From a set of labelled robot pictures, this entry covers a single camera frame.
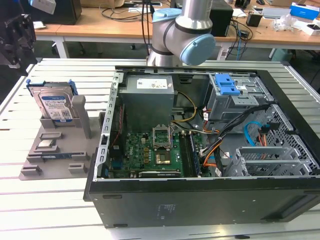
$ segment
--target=blue hard drive label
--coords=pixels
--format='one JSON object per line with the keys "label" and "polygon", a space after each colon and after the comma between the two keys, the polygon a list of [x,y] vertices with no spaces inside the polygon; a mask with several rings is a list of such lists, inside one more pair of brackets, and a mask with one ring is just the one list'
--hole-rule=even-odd
{"label": "blue hard drive label", "polygon": [[42,96],[42,103],[55,122],[71,122],[72,115],[68,106],[66,106],[66,98],[64,96]]}

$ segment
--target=white box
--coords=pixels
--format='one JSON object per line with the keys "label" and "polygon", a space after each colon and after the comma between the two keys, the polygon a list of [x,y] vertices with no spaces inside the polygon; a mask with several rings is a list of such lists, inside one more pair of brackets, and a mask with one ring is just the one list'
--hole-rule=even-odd
{"label": "white box", "polygon": [[56,9],[56,0],[29,0],[29,4],[36,8],[40,9],[48,14],[54,14]]}
{"label": "white box", "polygon": [[304,26],[301,30],[310,36],[320,35],[320,22],[309,23],[308,25]]}

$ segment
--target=gray power supply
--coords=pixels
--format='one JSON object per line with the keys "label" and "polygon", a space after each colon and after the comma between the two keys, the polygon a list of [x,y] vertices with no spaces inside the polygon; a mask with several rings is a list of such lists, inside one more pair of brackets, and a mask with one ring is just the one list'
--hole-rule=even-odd
{"label": "gray power supply", "polygon": [[168,126],[174,105],[170,75],[131,75],[119,95],[126,105],[128,130],[147,132],[157,125]]}

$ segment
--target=yellow wire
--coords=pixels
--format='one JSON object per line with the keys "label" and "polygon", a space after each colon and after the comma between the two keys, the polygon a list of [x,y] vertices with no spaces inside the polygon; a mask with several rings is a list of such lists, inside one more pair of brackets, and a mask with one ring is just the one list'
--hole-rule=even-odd
{"label": "yellow wire", "polygon": [[178,91],[178,93],[179,93],[179,94],[182,94],[183,96],[185,96],[185,97],[192,103],[193,109],[194,109],[193,114],[192,114],[191,117],[186,118],[186,119],[172,120],[172,121],[171,121],[171,122],[173,122],[173,123],[184,123],[184,122],[187,122],[187,121],[193,119],[193,118],[196,116],[196,114],[197,114],[197,107],[196,107],[195,103],[191,100],[191,98],[188,97],[185,93],[183,93],[182,91]]}

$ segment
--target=slotted metal surface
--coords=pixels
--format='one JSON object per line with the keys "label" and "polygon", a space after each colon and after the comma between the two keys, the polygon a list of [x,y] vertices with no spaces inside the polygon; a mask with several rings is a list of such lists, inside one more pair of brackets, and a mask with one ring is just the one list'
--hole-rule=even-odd
{"label": "slotted metal surface", "polygon": [[[86,97],[90,117],[104,110],[115,66],[143,66],[132,59],[43,59],[22,77],[0,107],[0,239],[213,239],[253,235],[261,239],[319,239],[320,205],[289,223],[150,227],[106,230],[91,202],[82,200],[86,179],[20,181],[18,175],[40,127],[41,112],[25,81],[68,81]],[[319,96],[279,62],[208,61],[202,66],[267,70],[320,136]]]}

